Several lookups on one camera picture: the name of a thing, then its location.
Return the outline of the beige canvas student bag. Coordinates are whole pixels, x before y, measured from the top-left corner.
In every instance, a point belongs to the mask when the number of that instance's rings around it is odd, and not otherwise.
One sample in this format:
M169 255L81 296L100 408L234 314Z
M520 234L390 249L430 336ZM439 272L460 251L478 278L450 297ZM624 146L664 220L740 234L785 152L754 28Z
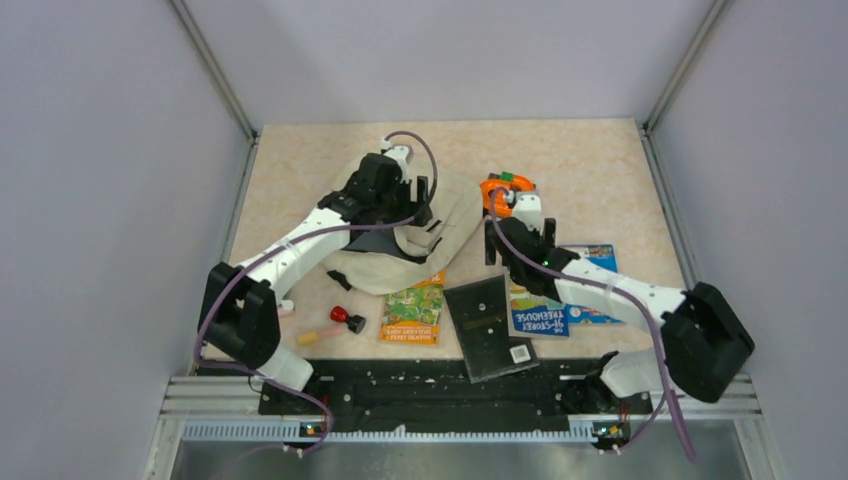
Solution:
M371 295L404 290L444 270L478 228L482 196L470 177L440 166L425 226L363 232L321 262L340 285Z

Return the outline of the blue 91-storey treehouse book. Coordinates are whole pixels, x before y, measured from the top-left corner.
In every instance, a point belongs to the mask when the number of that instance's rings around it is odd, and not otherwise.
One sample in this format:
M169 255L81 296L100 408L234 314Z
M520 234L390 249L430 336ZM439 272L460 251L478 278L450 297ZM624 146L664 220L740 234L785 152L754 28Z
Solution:
M565 304L531 294L525 287L508 284L511 336L524 338L566 339L570 337L568 308Z

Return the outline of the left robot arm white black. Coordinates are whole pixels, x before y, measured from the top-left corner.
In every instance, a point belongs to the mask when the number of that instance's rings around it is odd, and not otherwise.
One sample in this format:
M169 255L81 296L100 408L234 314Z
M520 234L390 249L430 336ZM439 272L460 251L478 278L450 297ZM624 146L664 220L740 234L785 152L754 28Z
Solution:
M297 413L319 404L312 365L281 340L278 310L291 288L321 261L365 232L422 226L436 181L408 173L408 145L382 147L360 161L343 187L325 195L289 234L251 259L221 262L208 275L197 347L209 344L252 375L279 385Z

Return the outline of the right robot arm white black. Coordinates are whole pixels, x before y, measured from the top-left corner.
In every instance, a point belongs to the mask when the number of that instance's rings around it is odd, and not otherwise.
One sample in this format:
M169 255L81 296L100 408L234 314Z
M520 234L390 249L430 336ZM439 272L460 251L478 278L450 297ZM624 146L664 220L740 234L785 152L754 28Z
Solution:
M651 337L650 347L612 354L586 385L589 404L612 412L649 390L718 402L756 344L722 292L698 282L689 289L639 281L554 245L542 229L517 218L487 220L485 255L531 294L597 310Z

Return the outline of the light blue book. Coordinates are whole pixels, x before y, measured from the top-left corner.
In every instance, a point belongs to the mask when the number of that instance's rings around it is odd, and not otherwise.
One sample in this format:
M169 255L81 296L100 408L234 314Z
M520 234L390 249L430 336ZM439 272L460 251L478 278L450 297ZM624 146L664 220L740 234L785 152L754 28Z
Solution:
M583 258L601 268L613 272L618 271L615 249L612 244L571 244L563 245L563 248L580 254ZM621 324L621 321L585 306L566 304L563 307L563 312L570 326Z

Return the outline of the orange tape dispenser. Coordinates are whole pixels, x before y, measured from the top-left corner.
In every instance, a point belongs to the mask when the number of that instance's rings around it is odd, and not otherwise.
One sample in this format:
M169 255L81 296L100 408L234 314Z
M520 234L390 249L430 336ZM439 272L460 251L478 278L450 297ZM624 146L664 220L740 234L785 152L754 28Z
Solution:
M497 218L510 217L517 202L517 194L535 189L536 184L527 177L507 171L500 174L490 173L488 178L480 183L483 215L494 214Z

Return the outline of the black notebook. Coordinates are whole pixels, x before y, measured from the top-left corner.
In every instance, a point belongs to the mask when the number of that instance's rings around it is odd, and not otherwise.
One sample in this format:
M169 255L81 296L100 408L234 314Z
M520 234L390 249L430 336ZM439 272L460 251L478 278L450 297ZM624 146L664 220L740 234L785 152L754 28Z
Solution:
M508 289L503 275L444 291L471 383L482 383L540 365L532 341L509 334Z

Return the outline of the orange treehouse book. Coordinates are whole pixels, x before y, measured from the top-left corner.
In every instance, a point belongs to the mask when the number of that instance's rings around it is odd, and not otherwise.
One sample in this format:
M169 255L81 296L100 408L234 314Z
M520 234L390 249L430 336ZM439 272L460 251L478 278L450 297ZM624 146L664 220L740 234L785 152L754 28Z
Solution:
M436 346L444 304L446 271L385 296L378 339L403 345Z

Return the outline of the red black stamp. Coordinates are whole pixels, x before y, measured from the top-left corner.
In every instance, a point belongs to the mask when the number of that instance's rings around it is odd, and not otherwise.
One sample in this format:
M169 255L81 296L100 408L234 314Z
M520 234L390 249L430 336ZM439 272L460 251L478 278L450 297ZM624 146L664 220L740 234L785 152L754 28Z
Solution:
M331 309L330 319L336 323L344 324L354 334L360 334L366 324L366 319L363 316L350 314L341 306L335 306Z

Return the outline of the pink white eraser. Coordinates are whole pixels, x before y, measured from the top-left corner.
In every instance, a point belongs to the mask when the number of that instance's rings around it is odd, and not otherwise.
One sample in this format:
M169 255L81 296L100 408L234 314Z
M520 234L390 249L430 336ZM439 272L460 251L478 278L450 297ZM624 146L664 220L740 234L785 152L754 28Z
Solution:
M295 313L294 302L291 300L283 300L277 309L277 315L279 319L290 317Z

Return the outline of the yellow pink highlighter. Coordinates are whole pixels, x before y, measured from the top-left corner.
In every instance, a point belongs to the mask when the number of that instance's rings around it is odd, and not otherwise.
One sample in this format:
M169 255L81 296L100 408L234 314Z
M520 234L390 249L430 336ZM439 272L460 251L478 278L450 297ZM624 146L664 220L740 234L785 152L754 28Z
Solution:
M320 330L308 331L300 334L296 338L296 342L299 346L308 346L313 345L324 340L328 340L339 335L344 334L347 331L347 327L344 325L336 325L333 327L323 328Z

